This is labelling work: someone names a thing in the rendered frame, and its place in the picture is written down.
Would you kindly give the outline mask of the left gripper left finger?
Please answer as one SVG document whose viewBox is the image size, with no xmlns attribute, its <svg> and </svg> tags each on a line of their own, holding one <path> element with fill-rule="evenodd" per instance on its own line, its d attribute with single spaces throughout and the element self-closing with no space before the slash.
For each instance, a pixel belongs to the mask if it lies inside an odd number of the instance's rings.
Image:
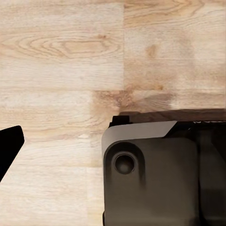
<svg viewBox="0 0 226 226">
<path fill-rule="evenodd" d="M 20 125 L 0 130 L 0 182 L 24 145 L 24 133 Z"/>
</svg>

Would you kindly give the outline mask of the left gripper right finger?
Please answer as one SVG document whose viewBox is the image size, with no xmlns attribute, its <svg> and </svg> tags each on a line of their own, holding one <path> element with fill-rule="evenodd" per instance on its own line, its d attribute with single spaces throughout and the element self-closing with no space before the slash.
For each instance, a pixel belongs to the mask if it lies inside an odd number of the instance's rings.
<svg viewBox="0 0 226 226">
<path fill-rule="evenodd" d="M 212 132 L 211 142 L 226 163 L 226 127 L 216 125 Z"/>
</svg>

